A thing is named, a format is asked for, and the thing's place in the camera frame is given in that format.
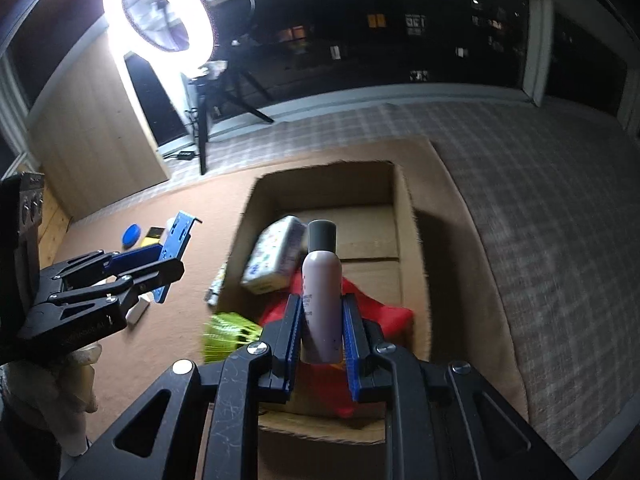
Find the gloved left hand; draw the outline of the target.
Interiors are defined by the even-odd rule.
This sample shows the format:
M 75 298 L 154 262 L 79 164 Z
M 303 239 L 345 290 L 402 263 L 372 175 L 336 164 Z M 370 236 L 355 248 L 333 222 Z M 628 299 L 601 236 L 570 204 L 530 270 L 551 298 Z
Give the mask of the gloved left hand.
M 95 342 L 50 366 L 12 362 L 1 367 L 2 400 L 29 425 L 51 431 L 62 450 L 87 452 L 86 416 L 98 410 L 94 368 L 102 354 Z

